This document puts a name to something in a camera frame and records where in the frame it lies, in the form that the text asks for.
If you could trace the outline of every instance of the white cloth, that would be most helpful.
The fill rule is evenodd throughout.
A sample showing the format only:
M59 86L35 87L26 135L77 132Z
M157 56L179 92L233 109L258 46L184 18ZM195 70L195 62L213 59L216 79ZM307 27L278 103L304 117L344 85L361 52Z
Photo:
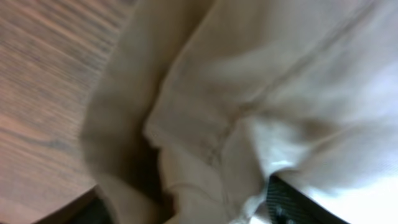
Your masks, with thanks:
M275 172L348 223L394 222L398 1L141 1L99 90L117 103L91 126L149 114L168 224L248 223Z

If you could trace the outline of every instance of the black object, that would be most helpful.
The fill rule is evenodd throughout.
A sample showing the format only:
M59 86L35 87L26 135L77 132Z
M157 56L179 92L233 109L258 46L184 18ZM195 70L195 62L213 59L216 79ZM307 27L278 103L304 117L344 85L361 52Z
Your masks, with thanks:
M266 204L273 224L347 224L273 175Z
M112 224L112 221L103 201L96 198L67 224Z

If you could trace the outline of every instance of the wood grain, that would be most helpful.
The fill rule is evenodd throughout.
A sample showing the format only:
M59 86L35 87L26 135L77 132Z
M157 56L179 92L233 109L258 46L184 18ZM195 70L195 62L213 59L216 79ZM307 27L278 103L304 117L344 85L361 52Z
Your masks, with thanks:
M0 0L0 222L32 223L92 188L76 134L131 8Z

